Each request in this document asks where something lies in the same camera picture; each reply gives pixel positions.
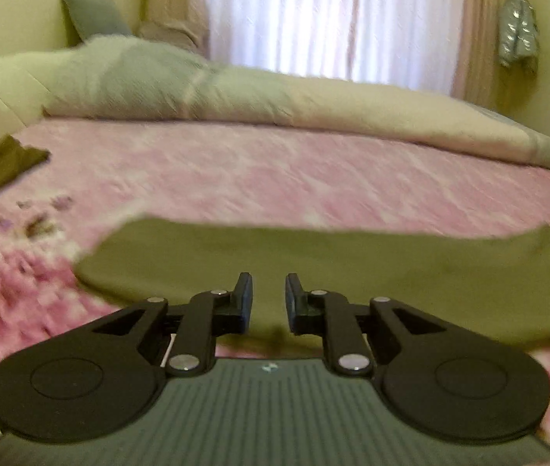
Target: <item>gray ribbed surface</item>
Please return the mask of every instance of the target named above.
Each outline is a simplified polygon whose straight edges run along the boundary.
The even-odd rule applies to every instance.
[[[549,460],[533,437],[487,447],[418,433],[367,381],[320,360],[219,360],[167,384],[156,406],[112,436],[74,445],[0,441],[0,466],[523,466]]]

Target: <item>sheer white curtain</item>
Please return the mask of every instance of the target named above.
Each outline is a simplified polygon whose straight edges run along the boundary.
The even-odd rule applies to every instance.
[[[449,94],[463,0],[189,0],[211,59]]]

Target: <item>curtain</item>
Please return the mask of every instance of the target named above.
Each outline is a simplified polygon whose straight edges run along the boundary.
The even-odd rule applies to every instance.
[[[496,0],[149,0],[148,15],[208,27],[217,61],[486,104],[496,9]]]

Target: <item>hanging jacket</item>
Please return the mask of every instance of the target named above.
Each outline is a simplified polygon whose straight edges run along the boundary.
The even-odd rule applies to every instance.
[[[500,63],[525,63],[538,70],[538,27],[528,0],[506,0],[500,10]]]

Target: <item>mattress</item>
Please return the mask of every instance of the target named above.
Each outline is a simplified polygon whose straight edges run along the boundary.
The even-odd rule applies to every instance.
[[[550,171],[412,143],[237,124],[62,119],[15,136],[52,156],[0,191],[0,360],[114,310],[77,288],[71,260],[143,213],[459,237],[550,225]],[[550,350],[535,355],[550,371]],[[543,426],[550,439],[550,411]]]

